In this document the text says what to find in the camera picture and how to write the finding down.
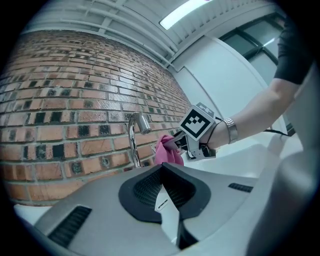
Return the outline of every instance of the black shirt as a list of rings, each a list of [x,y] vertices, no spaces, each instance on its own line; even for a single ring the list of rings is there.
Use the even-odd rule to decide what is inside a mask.
[[[283,79],[300,85],[314,58],[304,39],[290,18],[284,24],[284,30],[278,43],[278,66],[274,78]]]

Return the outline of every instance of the watch strap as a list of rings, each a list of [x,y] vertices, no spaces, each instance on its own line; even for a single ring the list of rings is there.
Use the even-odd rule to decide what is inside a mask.
[[[235,143],[238,141],[238,130],[235,122],[231,118],[226,118],[222,120],[228,129],[229,132],[229,144]]]

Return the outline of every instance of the brick wall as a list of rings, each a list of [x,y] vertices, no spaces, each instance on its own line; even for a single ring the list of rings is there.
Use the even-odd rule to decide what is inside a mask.
[[[23,35],[0,77],[1,172],[14,203],[52,205],[83,184],[129,171],[126,123],[143,111],[152,132],[136,136],[145,165],[173,134],[189,102],[173,76],[143,54],[74,31]]]

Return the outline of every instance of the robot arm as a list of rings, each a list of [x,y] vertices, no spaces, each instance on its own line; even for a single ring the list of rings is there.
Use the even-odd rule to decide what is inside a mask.
[[[200,138],[216,125],[215,113],[199,102],[197,105],[192,105],[180,121],[179,128],[182,131],[177,132],[174,138],[163,146],[171,150],[186,150],[188,156],[197,161],[215,158],[216,150],[200,143]]]

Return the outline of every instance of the black and white fiducial marker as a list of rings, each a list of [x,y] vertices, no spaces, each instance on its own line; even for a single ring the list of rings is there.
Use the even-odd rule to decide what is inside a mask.
[[[202,103],[198,103],[197,106],[191,106],[179,125],[187,135],[197,142],[214,122],[213,111]]]
[[[199,102],[196,106],[202,111],[206,112],[213,119],[216,118],[215,113],[210,108],[208,108],[205,104]]]

